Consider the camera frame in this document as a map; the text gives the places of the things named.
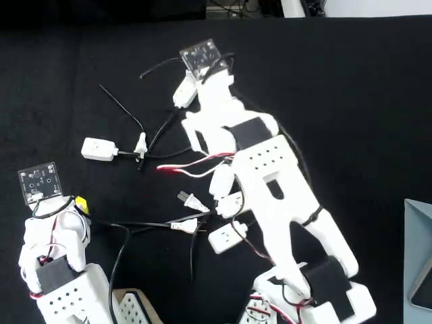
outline black tabletop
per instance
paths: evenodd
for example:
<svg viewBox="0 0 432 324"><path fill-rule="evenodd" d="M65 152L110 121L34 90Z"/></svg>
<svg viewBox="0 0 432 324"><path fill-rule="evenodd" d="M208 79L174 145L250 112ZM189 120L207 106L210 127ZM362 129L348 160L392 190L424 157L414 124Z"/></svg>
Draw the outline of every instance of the black tabletop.
<svg viewBox="0 0 432 324"><path fill-rule="evenodd" d="M207 204L209 178L142 172L128 159L88 161L84 138L133 149L136 124L98 87L133 111L151 138L172 108L184 76L150 66L188 45L213 38L235 52L235 87L272 113L300 145L313 190L354 254L354 280L369 287L377 316L402 323L404 198L431 201L432 38L429 17L364 20L177 22L4 32L0 36L0 287L4 323L43 323L18 268L24 206L17 170L55 161L65 194L87 198L94 217L167 221L189 215L176 194L194 192ZM170 153L188 145L177 123L156 146ZM190 161L188 153L173 161ZM221 222L212 219L208 228ZM261 241L259 227L250 239ZM293 229L298 261L321 247ZM87 261L109 274L123 233L95 227ZM198 237L190 282L190 236L157 230L132 239L117 288L140 288L166 323L234 323L253 279L269 269L245 244L216 255Z"/></svg>

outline power plug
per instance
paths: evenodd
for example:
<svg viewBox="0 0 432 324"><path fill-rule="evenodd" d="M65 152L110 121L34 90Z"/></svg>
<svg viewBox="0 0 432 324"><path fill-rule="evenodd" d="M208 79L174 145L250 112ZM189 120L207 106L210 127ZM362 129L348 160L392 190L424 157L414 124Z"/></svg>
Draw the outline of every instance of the power plug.
<svg viewBox="0 0 432 324"><path fill-rule="evenodd" d="M245 238L248 226L246 224L240 224L238 221L234 221L234 226L243 238ZM242 237L236 233L230 223L209 234L210 245L217 254L225 252L239 244L242 240Z"/></svg>

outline yellow component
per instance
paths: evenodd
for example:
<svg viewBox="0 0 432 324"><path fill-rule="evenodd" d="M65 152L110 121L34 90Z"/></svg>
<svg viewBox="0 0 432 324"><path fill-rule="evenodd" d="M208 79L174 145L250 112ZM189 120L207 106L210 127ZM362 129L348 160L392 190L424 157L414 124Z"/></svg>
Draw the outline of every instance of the yellow component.
<svg viewBox="0 0 432 324"><path fill-rule="evenodd" d="M87 206L87 200L85 200L84 198L82 198L81 196L78 196L75 198L75 203L77 204L77 206L80 207L80 209L82 211L84 211L86 214L89 214L90 211L88 210L88 206Z"/></svg>

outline red wire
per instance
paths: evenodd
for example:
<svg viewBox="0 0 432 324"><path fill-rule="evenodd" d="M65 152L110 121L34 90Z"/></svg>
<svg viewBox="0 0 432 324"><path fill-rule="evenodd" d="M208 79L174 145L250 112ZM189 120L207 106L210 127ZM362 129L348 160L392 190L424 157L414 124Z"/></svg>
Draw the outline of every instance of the red wire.
<svg viewBox="0 0 432 324"><path fill-rule="evenodd" d="M266 312L265 310L259 309L259 308L257 308L257 307L248 306L247 309L249 309L249 310L251 310L251 311L255 311L255 312L257 312L257 313L264 314L264 315L268 315L268 316L271 315L271 313Z"/></svg>
<svg viewBox="0 0 432 324"><path fill-rule="evenodd" d="M255 300L263 300L261 297L259 296L250 296L250 299L255 299ZM308 306L310 303L312 302L311 299L304 299L301 302L299 302L298 304L295 303L290 303L291 306L296 307L296 311L297 311L297 316L298 316L298 324L302 324L302 319L300 317L300 310L305 307ZM280 313L278 309L276 309L275 307L272 307L270 304L270 308L273 309L275 312L277 312L279 315L282 316L283 319L285 319L289 324L294 324L290 319L285 318L284 314Z"/></svg>
<svg viewBox="0 0 432 324"><path fill-rule="evenodd" d="M39 298L43 297L43 293L42 292L40 292L39 294L35 294L33 292L29 292L28 295L32 299L39 299Z"/></svg>
<svg viewBox="0 0 432 324"><path fill-rule="evenodd" d="M54 241L54 230L57 226L57 218L58 218L58 216L56 216L54 223L53 223L53 228L51 230L51 239L49 240L49 244L52 244ZM52 246L49 247L48 254L40 260L40 263L45 264L48 261L49 255L51 254L51 252L53 252Z"/></svg>
<svg viewBox="0 0 432 324"><path fill-rule="evenodd" d="M219 154L214 154L214 155L210 155L208 156L206 159L203 159L200 163L205 162L205 161L209 161L211 159L214 159L215 157L228 157L228 156L232 156L234 155L234 153L219 153ZM181 165L181 166L170 166L170 167L158 167L158 170L173 170L173 169L183 169L185 168L185 166Z"/></svg>

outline white robot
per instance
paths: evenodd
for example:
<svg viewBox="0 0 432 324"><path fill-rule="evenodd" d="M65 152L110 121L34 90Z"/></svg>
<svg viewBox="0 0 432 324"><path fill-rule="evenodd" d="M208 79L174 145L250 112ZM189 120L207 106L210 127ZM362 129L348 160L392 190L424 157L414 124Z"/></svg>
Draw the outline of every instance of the white robot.
<svg viewBox="0 0 432 324"><path fill-rule="evenodd" d="M213 173L209 192L217 201L217 213L231 222L209 234L209 242L216 253L221 253L245 241L273 265L255 279L238 322L358 324L373 317L376 307L368 289L349 280L358 273L357 260L303 176L297 152L292 149L295 143L271 115L245 109L243 102L231 94L234 77L228 61L232 54L221 55L213 41L206 40L184 49L180 55L188 69L173 96L174 104L187 107L195 96L200 103L200 111L187 112L182 121L192 150L207 158L224 156L209 172ZM183 167L165 165L160 169L181 171L195 178L205 176L191 175ZM240 191L230 194L235 182ZM33 216L51 215L26 221L20 257L22 277L45 321L132 323L123 316L122 304L119 306L114 298L113 319L108 307L107 278L98 265L86 265L84 250L90 242L90 228L84 217L85 200L58 196L37 203L37 197L29 199L30 208L37 207ZM77 212L76 206L83 213ZM248 210L262 230L267 254L257 251L247 239L241 214ZM325 260L315 265L294 260L292 221L302 224L320 241L328 254ZM41 254L40 249L49 252ZM51 262L41 260L41 255ZM46 292L41 286L55 287L59 283L46 283L43 268L57 260L56 271L67 273L65 283Z"/></svg>

